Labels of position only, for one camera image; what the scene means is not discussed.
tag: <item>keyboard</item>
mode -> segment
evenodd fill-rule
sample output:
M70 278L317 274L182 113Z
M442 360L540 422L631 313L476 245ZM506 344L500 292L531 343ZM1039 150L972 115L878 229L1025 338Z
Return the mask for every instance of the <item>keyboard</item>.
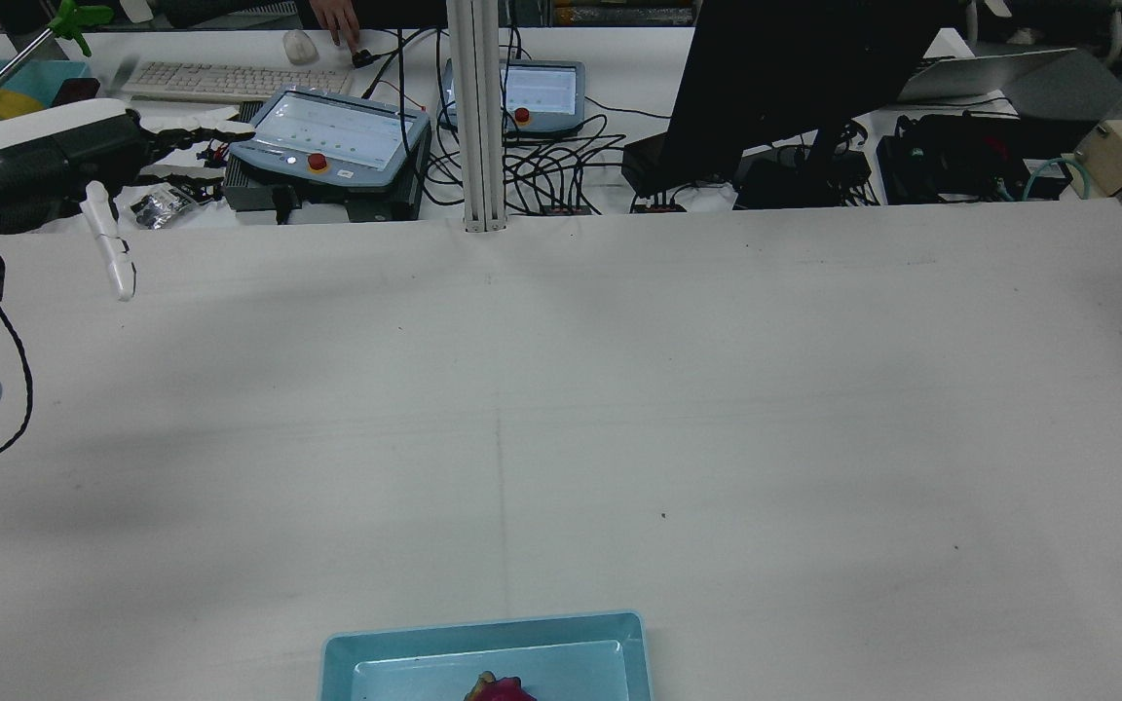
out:
M221 66L213 63L150 62L138 66L121 92L141 98L186 102L266 100L280 85L302 85L349 94L352 70L292 70Z

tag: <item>desk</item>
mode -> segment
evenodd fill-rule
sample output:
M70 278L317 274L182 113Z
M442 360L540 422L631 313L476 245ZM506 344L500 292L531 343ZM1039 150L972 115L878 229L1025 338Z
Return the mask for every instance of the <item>desk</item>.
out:
M315 44L321 53L315 64L321 68L348 66L348 53L335 48L325 33L313 33ZM107 94L123 98L119 85L128 80L132 67L139 62L150 59L174 59L175 62L220 62L243 63L243 65L286 67L288 59L284 56L278 31L204 31L204 33L141 33L141 34L93 34L89 36L93 57L90 59L92 74L102 81ZM587 64L587 92L594 99L609 107L631 107L637 110L668 114L673 108L678 81L686 64L687 49L690 48L689 28L673 27L618 27L618 28L522 28L522 37L526 49L535 58L580 59ZM371 52L386 52L395 46L395 37L386 33L368 31L365 34L366 45ZM75 49L68 48L72 57L79 57ZM13 54L10 43L0 36L0 57ZM441 54L448 58L448 39L441 41ZM953 28L940 31L938 39L930 46L930 55L971 55L969 48ZM438 90L435 85L435 52L432 40L421 40L411 45L406 52L406 92L411 98L435 105ZM355 93L361 93L369 84L374 72L379 65L374 65L359 72ZM388 73L388 79L395 84L395 70ZM396 102L393 89L380 85L375 99ZM190 114L200 110L192 103L160 102L157 100L129 100L130 105L142 114L177 116ZM600 112L597 107L588 103L588 114ZM993 105L997 108L1009 107ZM861 117L859 122L868 129L870 138L865 151L873 158L877 139L894 132L894 120L899 114L919 116L926 111L904 110L900 107L888 107L885 110ZM660 133L668 127L666 121L654 120L641 114L609 114L609 131L625 133L627 142L638 138ZM454 141L448 135L442 135L450 150L456 150ZM609 154L607 160L618 160L617 154ZM168 163L193 165L192 154L173 155ZM882 192L881 173L873 168L873 185ZM619 168L588 168L587 193L604 212L625 212L632 203L632 188L624 182ZM454 200L461 195L460 188L434 187L440 200ZM119 199L121 209L139 200L144 188L130 188ZM703 192L687 191L680 195L680 203L691 211L728 211L735 202L734 188L724 187ZM343 209L337 205L311 205L306 210L294 213L294 222L320 223L343 221ZM422 218L461 218L460 207L438 207L424 200ZM234 225L234 212L226 203L206 205L196 216L187 219L184 228L206 228Z
M1114 201L160 232L128 305L0 251L0 698L635 608L659 701L1122 700Z

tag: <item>white aluminum pillar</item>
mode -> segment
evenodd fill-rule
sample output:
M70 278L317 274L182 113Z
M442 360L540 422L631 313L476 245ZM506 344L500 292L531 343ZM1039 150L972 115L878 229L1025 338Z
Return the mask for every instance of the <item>white aluminum pillar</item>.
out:
M505 228L505 142L496 0L449 0L467 231Z

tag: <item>robotic hand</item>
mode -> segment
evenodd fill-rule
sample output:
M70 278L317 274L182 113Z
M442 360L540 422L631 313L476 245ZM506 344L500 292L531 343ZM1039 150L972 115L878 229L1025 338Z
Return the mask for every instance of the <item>robotic hand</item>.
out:
M83 212L99 243L117 298L129 301L137 268L119 233L113 196L129 185L210 185L222 172L156 166L202 141L243 141L250 124L228 121L236 108L175 120L145 120L119 100L88 100L0 122L0 233L21 233ZM0 258L0 301L3 259Z

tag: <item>green clamp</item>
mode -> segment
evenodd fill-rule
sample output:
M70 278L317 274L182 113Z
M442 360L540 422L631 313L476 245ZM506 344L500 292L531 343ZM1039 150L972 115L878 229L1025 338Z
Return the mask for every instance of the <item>green clamp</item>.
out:
M82 27L104 26L114 18L114 10L104 4L76 4L76 0L63 0L58 12L49 20L49 31L63 39L72 39L81 47L81 54L92 55L90 45L81 34Z

